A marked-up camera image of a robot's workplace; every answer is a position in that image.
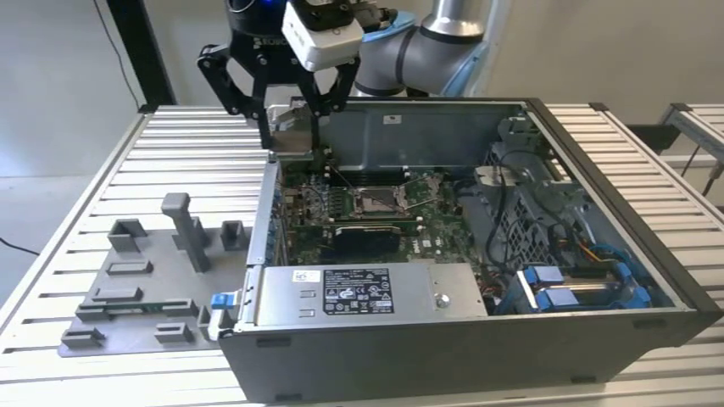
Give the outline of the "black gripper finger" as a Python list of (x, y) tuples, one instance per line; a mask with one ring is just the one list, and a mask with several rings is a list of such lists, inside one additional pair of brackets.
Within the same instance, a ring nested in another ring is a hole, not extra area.
[(338, 74), (327, 93), (320, 92), (314, 73), (304, 68), (299, 69), (299, 89), (311, 114), (311, 146), (314, 149), (318, 149), (320, 145), (320, 119), (331, 113), (343, 111), (347, 107), (347, 99), (360, 64), (362, 59), (352, 57), (335, 67)]
[(274, 141), (266, 110), (266, 73), (254, 80), (252, 94), (244, 94), (228, 73), (231, 59), (228, 45), (210, 44), (199, 53), (198, 67), (227, 112), (231, 115), (243, 115), (247, 121), (258, 125), (262, 147), (271, 149)]

